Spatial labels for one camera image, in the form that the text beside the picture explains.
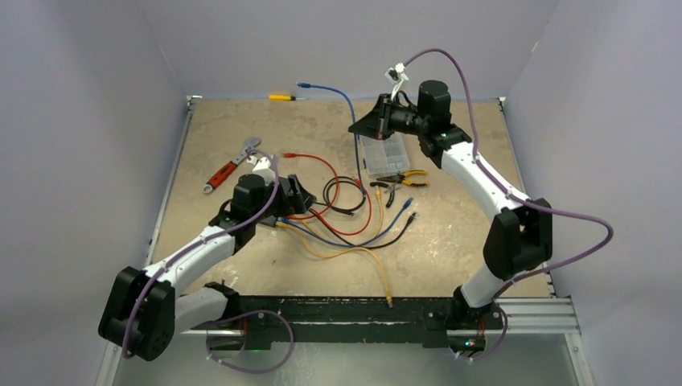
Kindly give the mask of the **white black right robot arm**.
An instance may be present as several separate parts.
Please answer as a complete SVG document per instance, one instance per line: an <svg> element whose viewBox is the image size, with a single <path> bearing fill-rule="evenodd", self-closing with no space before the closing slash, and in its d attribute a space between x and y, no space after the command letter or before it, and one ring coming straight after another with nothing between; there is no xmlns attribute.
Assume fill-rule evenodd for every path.
<svg viewBox="0 0 682 386"><path fill-rule="evenodd" d="M376 140L394 133L416 136L421 152L463 185L489 219L483 265L454 291L447 317L470 327L514 276L551 257L553 221L545 199L529 199L475 152L471 137L451 121L450 104L448 86L426 80L419 86L416 105L401 105L390 94L381 94L372 110L348 130Z"/></svg>

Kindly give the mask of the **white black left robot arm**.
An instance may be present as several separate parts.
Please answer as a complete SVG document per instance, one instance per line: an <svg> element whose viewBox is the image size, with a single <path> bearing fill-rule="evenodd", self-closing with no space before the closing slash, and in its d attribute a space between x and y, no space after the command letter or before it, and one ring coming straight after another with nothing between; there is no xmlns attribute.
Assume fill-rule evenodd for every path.
<svg viewBox="0 0 682 386"><path fill-rule="evenodd" d="M158 358L176 334L206 322L221 329L237 324L239 295L210 282L194 293L187 288L209 269L238 253L263 219L306 213L316 197L296 175L239 178L206 228L180 250L143 269L120 271L103 311L98 334L117 344L122 357Z"/></svg>

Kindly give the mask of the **black network switch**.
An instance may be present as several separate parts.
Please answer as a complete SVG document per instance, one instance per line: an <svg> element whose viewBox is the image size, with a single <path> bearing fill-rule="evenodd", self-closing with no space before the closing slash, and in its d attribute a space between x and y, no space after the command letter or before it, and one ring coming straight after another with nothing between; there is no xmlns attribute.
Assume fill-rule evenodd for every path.
<svg viewBox="0 0 682 386"><path fill-rule="evenodd" d="M284 216L263 215L258 218L259 225L275 228L279 224L286 224L288 220Z"/></svg>

